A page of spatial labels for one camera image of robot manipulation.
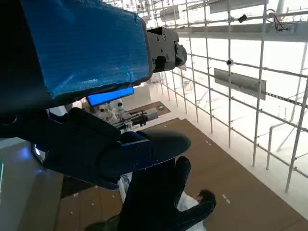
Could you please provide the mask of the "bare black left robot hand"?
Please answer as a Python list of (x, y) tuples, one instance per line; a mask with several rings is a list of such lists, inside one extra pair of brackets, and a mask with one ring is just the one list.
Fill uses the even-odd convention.
[(50, 108), (140, 85), (180, 67), (187, 52), (171, 29), (100, 0), (0, 3), (0, 136), (46, 153), (45, 168), (110, 190), (120, 176), (179, 155), (158, 147), (180, 135), (121, 131), (80, 109)]

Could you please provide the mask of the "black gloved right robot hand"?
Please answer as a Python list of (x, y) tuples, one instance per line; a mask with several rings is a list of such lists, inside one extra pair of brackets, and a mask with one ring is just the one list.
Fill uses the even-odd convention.
[(215, 195), (202, 190), (201, 201), (180, 211), (177, 206), (191, 170), (181, 156), (136, 171), (128, 187), (121, 212), (106, 221), (88, 225), (87, 231), (186, 231), (214, 211)]

